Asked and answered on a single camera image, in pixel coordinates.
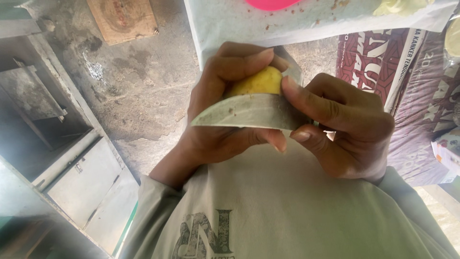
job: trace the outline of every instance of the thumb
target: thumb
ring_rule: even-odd
[[[243,128],[231,136],[234,143],[239,143],[241,152],[250,146],[269,143],[277,151],[284,152],[287,141],[283,133],[278,129]]]
[[[290,137],[312,152],[328,175],[353,175],[355,158],[331,141],[321,129],[311,124],[303,125],[291,132]]]

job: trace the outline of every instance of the plastic bag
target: plastic bag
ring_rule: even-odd
[[[444,41],[444,69],[460,63],[460,11],[452,16]]]

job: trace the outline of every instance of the person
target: person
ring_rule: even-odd
[[[227,42],[191,92],[188,121],[229,82],[289,64],[272,48]],[[141,178],[121,258],[458,259],[422,199],[387,166],[392,116],[380,98],[319,74],[285,98],[335,129],[187,126]]]

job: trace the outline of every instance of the peeled potato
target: peeled potato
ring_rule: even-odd
[[[236,95],[254,93],[281,94],[282,77],[278,69],[267,66],[259,73],[235,82],[224,97],[229,98]]]

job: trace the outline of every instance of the sleeve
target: sleeve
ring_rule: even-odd
[[[148,176],[141,176],[136,215],[127,234],[121,259],[149,258],[163,227],[182,194]]]
[[[393,167],[387,167],[378,188],[396,201],[433,258],[460,259],[418,193]]]

